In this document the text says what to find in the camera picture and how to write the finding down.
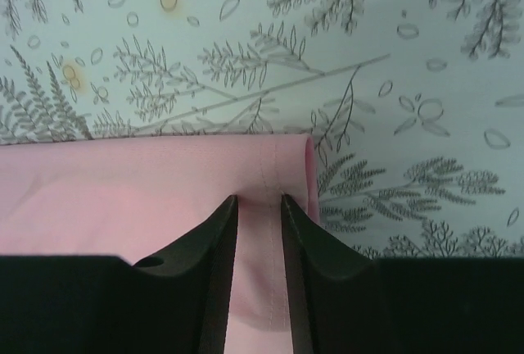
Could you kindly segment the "pink t shirt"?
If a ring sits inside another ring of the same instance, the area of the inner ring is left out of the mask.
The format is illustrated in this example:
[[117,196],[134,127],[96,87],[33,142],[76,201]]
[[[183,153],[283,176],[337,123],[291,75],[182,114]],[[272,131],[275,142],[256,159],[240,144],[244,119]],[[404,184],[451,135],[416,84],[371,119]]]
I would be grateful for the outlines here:
[[116,254],[137,261],[238,198],[225,350],[292,350],[280,204],[318,220],[305,134],[122,138],[4,146],[4,254]]

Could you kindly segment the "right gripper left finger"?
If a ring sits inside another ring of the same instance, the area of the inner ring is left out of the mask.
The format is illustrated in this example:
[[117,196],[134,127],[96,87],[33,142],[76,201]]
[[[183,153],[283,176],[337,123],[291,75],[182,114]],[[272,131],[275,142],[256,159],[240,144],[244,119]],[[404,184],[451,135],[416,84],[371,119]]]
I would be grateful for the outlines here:
[[117,256],[3,256],[4,353],[221,353],[238,200],[129,264]]

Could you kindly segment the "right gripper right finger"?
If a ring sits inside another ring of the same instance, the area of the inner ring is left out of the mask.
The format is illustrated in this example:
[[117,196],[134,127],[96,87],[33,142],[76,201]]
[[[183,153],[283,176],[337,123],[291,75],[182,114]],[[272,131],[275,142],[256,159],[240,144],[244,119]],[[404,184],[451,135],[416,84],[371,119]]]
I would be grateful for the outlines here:
[[281,200],[296,353],[520,353],[516,257],[370,259]]

